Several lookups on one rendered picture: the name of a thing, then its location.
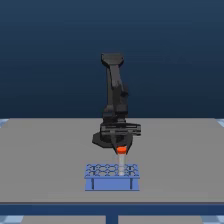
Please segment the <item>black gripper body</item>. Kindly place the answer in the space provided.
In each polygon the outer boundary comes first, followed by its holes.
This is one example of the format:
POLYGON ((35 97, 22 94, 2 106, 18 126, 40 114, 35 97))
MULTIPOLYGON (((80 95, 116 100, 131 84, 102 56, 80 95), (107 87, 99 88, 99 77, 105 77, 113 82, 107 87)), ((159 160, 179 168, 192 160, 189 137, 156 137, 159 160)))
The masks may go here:
POLYGON ((100 133, 102 135, 126 135, 128 133, 134 136, 141 135, 141 125, 135 123, 102 123, 100 125, 100 133))

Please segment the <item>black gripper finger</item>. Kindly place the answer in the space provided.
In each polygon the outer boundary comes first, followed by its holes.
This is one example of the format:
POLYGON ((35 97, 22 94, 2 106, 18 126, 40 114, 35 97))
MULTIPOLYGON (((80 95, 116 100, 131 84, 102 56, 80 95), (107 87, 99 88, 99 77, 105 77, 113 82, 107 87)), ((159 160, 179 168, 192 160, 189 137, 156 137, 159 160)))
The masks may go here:
POLYGON ((114 149, 114 152, 117 153, 118 144, 117 144, 117 140, 116 140, 116 135, 111 135, 110 139, 111 139, 112 148, 114 149))
POLYGON ((131 146, 132 146, 132 143, 133 143, 133 135, 132 134, 127 134, 126 137, 125 137, 125 146, 126 146, 126 152, 129 152, 131 146))

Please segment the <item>orange-capped clear centrifuge tube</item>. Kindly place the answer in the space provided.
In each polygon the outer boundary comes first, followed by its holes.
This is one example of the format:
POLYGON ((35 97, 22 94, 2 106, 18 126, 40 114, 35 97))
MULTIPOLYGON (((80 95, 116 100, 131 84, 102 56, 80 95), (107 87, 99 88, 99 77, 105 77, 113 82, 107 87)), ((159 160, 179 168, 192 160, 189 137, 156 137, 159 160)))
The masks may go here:
POLYGON ((125 159, 126 159, 127 147, 120 146, 117 148, 118 155, 118 174, 123 176, 125 173, 125 159))

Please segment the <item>blue tube rack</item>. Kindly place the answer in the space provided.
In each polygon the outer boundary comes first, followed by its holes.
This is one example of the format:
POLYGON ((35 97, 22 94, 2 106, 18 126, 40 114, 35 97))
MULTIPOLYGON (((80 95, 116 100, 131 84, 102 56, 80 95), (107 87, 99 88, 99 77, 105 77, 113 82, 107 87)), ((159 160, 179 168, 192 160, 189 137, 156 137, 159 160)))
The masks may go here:
POLYGON ((137 164, 126 164, 120 175, 117 164, 87 164, 86 191, 138 191, 140 173, 137 164))

